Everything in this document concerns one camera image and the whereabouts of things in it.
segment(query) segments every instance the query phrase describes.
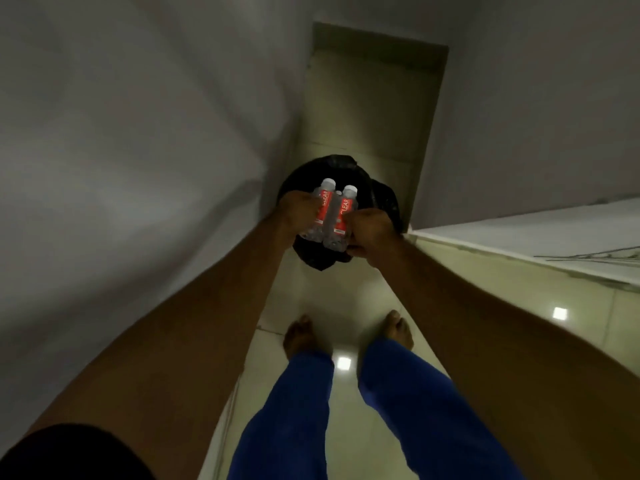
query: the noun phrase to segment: foot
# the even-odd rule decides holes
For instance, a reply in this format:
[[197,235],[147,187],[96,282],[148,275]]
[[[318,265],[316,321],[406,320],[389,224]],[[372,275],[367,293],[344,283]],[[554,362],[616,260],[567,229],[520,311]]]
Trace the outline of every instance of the foot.
[[407,350],[413,348],[413,337],[411,336],[409,323],[396,310],[391,310],[385,318],[382,326],[382,336],[398,342]]
[[314,324],[308,315],[302,315],[300,320],[289,326],[282,346],[289,360],[300,352],[309,352],[320,348],[314,333]]

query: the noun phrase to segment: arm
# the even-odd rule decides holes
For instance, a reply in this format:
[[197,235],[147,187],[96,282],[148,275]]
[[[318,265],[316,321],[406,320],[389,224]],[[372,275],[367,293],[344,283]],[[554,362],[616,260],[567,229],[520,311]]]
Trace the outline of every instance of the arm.
[[97,426],[132,448],[156,478],[196,478],[284,251],[319,205],[306,193],[285,195],[224,259],[92,361],[30,432]]
[[348,217],[460,393],[531,480],[640,477],[640,380],[587,342],[485,293],[395,234]]

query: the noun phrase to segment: leg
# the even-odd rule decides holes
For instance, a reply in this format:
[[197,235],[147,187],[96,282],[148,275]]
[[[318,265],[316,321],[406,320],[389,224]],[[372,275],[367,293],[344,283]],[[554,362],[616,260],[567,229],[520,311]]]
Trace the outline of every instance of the leg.
[[244,429],[229,480],[326,480],[333,362],[319,350],[307,317],[289,327],[284,349],[289,365]]
[[407,323],[389,313],[383,337],[364,356],[359,384],[400,440],[409,468],[421,480],[523,479],[453,382],[411,348]]

